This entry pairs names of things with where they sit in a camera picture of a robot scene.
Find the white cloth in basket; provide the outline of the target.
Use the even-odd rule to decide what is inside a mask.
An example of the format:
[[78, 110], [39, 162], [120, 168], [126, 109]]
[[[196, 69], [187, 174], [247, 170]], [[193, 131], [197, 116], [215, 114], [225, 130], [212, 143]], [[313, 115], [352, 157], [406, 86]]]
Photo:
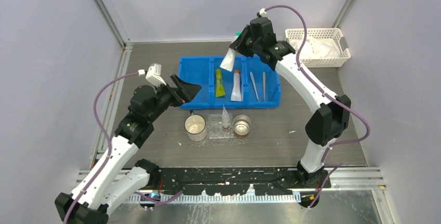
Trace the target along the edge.
[[300, 59], [338, 58], [339, 48], [331, 38], [317, 39], [307, 36], [306, 42], [300, 52]]

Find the white-inside mug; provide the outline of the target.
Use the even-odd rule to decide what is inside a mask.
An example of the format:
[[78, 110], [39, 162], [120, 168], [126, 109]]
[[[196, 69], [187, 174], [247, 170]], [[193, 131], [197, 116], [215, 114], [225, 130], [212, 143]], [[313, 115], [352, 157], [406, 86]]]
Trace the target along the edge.
[[185, 132], [193, 142], [201, 142], [207, 136], [207, 123], [200, 114], [190, 111], [189, 116], [184, 121]]

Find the clear acrylic toothbrush holder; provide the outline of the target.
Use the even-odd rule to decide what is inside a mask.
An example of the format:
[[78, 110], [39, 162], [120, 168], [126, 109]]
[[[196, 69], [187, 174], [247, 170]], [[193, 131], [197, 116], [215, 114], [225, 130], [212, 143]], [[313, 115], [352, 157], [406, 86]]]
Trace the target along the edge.
[[210, 114], [208, 116], [208, 138], [209, 139], [227, 139], [234, 137], [234, 131], [232, 130], [233, 118], [228, 113], [229, 127], [225, 129], [222, 124], [222, 114]]

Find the white toothpaste tube teal cap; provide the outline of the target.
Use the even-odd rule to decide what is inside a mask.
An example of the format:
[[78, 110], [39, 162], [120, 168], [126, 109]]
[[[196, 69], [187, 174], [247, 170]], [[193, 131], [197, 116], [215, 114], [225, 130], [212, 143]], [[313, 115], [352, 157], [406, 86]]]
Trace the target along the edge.
[[226, 55], [224, 56], [220, 68], [226, 71], [232, 72], [234, 68], [235, 58], [238, 52], [232, 48], [228, 48]]

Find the green toothpaste tube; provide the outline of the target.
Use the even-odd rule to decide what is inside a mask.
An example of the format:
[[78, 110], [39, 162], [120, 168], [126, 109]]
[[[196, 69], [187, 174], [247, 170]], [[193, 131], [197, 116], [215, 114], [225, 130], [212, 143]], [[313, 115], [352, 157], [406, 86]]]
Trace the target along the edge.
[[223, 97], [225, 96], [225, 89], [223, 84], [223, 76], [221, 69], [215, 70], [215, 79], [216, 79], [216, 89], [215, 89], [215, 95], [216, 97]]

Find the white plastic basket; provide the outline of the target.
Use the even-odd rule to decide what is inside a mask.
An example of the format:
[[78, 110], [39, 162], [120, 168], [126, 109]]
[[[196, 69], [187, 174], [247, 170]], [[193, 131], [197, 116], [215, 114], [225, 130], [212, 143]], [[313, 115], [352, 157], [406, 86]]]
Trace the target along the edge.
[[308, 28], [306, 35], [303, 29], [286, 29], [285, 37], [295, 50], [300, 48], [306, 37], [300, 60], [309, 68], [339, 68], [351, 58], [346, 39], [339, 28]]

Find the steel cup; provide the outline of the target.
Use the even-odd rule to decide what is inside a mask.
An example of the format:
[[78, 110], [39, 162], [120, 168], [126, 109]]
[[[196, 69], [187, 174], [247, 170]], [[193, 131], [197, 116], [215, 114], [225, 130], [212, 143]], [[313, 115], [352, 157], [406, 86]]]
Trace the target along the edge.
[[246, 137], [251, 132], [252, 121], [246, 115], [238, 115], [233, 121], [234, 134], [238, 137]]

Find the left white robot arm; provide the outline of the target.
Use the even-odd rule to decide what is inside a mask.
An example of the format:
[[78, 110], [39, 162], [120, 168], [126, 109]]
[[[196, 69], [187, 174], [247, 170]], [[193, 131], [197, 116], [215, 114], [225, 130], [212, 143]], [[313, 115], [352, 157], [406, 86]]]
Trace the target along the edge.
[[160, 182], [159, 166], [145, 159], [121, 179], [116, 176], [152, 134], [153, 122], [169, 107], [191, 102], [201, 85], [171, 75], [171, 87], [161, 77], [134, 90], [128, 114], [120, 121], [108, 148], [88, 175], [71, 193], [60, 193], [55, 206], [63, 223], [107, 223], [112, 213], [137, 190], [155, 189]]

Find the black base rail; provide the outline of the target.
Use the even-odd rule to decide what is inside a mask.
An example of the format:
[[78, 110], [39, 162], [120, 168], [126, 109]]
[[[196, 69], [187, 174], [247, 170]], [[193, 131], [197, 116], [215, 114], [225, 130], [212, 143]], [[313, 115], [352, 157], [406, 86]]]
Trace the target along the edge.
[[289, 195], [295, 189], [313, 192], [325, 182], [328, 171], [320, 169], [308, 176], [296, 167], [163, 167], [153, 173], [144, 190], [159, 190], [174, 195], [209, 196], [244, 195], [254, 191], [258, 196]]

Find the blue three-compartment bin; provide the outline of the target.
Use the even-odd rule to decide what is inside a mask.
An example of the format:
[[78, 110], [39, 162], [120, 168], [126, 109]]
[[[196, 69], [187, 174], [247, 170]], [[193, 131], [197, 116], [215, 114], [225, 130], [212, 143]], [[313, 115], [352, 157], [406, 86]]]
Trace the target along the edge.
[[[192, 102], [181, 106], [182, 109], [202, 110], [220, 109], [263, 109], [276, 108], [281, 100], [281, 83], [277, 72], [262, 63], [258, 57], [237, 56], [233, 70], [239, 70], [242, 77], [243, 101], [230, 100], [233, 86], [233, 72], [222, 69], [225, 96], [216, 97], [215, 70], [219, 69], [222, 56], [181, 57], [178, 76], [185, 82], [199, 84], [202, 89]], [[260, 101], [257, 102], [250, 79], [253, 72]], [[263, 101], [262, 73], [266, 72], [266, 102]]]

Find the white toothpaste tube orange cap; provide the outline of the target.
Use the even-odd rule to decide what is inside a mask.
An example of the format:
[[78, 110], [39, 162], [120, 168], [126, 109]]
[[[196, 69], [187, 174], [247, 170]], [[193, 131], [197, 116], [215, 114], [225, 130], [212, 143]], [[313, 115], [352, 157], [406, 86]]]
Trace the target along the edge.
[[233, 86], [232, 86], [230, 100], [233, 102], [243, 101], [242, 77], [241, 77], [241, 72], [239, 70], [234, 70]]

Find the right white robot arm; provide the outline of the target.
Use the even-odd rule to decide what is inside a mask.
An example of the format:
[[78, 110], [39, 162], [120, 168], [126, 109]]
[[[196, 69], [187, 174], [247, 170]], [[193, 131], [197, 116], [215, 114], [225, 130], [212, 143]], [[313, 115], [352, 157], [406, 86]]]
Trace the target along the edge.
[[310, 188], [322, 173], [331, 146], [348, 127], [351, 100], [346, 95], [338, 96], [312, 74], [300, 59], [302, 48], [295, 50], [288, 42], [278, 41], [267, 17], [251, 20], [229, 47], [246, 57], [258, 56], [308, 105], [312, 112], [305, 126], [308, 144], [295, 175], [300, 186]]

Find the aluminium frame extrusion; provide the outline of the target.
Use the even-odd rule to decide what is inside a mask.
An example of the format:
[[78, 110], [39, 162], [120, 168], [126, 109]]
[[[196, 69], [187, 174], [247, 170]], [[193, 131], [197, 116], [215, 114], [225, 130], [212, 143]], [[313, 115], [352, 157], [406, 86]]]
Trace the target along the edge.
[[[215, 194], [209, 196], [205, 192], [201, 195], [183, 195], [181, 191], [178, 193], [164, 194], [159, 190], [137, 190], [129, 196], [125, 202], [141, 201], [146, 203], [146, 195], [165, 202], [171, 200], [173, 203], [264, 203], [264, 202], [298, 202], [308, 203], [318, 192], [327, 191], [357, 191], [357, 190], [384, 190], [386, 188], [380, 171], [376, 168], [367, 167], [341, 167], [336, 170], [326, 168], [328, 175], [325, 182], [330, 183], [329, 188], [321, 186], [318, 191], [313, 192], [305, 189], [295, 189], [289, 195], [265, 195], [258, 196], [254, 191], [247, 192], [244, 195], [221, 196]], [[123, 178], [130, 170], [121, 170], [116, 176], [116, 180]], [[81, 172], [78, 178], [78, 184], [88, 175], [89, 172]]]

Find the white toothpaste tube red cap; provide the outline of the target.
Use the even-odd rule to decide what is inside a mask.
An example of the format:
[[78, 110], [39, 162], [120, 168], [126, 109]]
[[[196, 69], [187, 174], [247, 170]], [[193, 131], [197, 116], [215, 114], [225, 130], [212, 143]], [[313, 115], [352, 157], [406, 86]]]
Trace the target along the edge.
[[223, 129], [228, 129], [230, 127], [230, 116], [225, 106], [223, 106], [223, 111], [221, 115], [221, 124]]

